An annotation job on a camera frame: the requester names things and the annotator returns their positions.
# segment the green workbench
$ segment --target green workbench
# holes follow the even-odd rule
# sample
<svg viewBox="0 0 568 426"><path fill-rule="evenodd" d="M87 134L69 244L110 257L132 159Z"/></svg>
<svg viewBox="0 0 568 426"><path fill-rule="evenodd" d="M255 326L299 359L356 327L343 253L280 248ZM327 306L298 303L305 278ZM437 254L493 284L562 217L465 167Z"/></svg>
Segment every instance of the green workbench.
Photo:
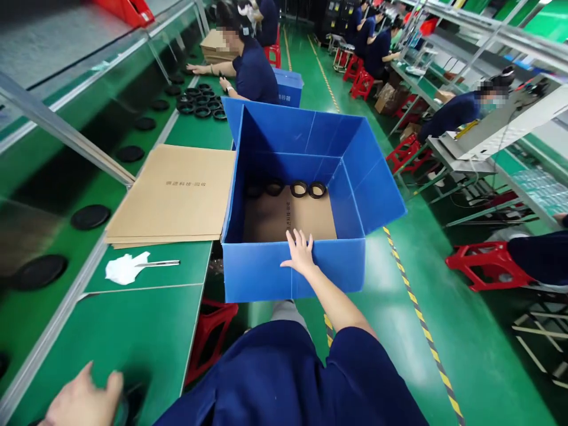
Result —
<svg viewBox="0 0 568 426"><path fill-rule="evenodd" d="M218 95L218 78L201 77ZM165 143L231 149L226 121L178 116ZM180 396L201 304L211 241L163 244L106 252L47 358L9 421L24 426L41 418L59 390L90 360L103 386L113 370L125 374L125 388L146 388L140 426L150 425ZM121 286L105 279L110 260L150 252L150 260L179 259L179 266L147 268Z"/></svg>

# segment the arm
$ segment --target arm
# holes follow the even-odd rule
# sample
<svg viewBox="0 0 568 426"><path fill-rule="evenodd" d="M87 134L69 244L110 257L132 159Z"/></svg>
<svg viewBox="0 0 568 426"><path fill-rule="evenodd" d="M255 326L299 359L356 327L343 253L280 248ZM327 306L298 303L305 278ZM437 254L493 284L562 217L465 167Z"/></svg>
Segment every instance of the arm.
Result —
<svg viewBox="0 0 568 426"><path fill-rule="evenodd" d="M288 239L292 259L282 262L280 266L291 267L305 277L314 289L319 302L336 332L339 333L343 328L347 327L357 327L365 330L374 338L377 338L375 331L371 328L361 311L359 311L347 295L339 290L319 267L314 264L312 259L314 239L312 235L309 236L308 241L306 241L306 237L302 231L298 232L294 229L294 235L296 237L296 243L294 243L290 231L286 231L286 238Z"/></svg>
<svg viewBox="0 0 568 426"><path fill-rule="evenodd" d="M232 62L221 62L214 65L191 65L187 64L186 68L193 71L197 75L220 75L225 74L226 77L236 77L237 71L233 67Z"/></svg>

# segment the hair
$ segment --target hair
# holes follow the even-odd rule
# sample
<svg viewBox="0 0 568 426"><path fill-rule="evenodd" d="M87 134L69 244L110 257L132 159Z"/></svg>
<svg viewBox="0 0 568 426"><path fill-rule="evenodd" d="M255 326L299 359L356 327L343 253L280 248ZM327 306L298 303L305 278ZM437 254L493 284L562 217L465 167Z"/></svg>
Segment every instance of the hair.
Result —
<svg viewBox="0 0 568 426"><path fill-rule="evenodd" d="M248 1L240 2L242 6L250 4ZM217 3L215 16L217 27L227 28L238 33L240 40L245 41L253 36L253 29L248 17L238 13L237 3L232 0L220 0Z"/></svg>

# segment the blue corrugated plastic bin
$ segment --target blue corrugated plastic bin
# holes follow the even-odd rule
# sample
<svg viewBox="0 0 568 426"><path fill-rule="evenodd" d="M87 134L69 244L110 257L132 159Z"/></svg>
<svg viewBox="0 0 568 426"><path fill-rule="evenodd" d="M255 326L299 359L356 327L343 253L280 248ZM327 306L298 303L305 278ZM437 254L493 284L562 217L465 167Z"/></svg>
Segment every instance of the blue corrugated plastic bin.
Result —
<svg viewBox="0 0 568 426"><path fill-rule="evenodd" d="M248 173L328 186L337 240L317 241L314 260L343 291L362 290L365 236L406 214L367 119L230 98L223 103L237 145L221 238L226 301L315 296L304 277L280 267L290 258L287 242L242 242Z"/></svg>

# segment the white equipment panel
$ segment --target white equipment panel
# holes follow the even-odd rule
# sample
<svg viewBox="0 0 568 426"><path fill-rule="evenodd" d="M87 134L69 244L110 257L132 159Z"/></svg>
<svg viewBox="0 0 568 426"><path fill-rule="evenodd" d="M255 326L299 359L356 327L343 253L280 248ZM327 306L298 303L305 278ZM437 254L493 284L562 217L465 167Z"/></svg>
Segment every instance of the white equipment panel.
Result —
<svg viewBox="0 0 568 426"><path fill-rule="evenodd" d="M457 140L459 152L452 153L460 160L484 161L567 109L568 85L540 74Z"/></svg>

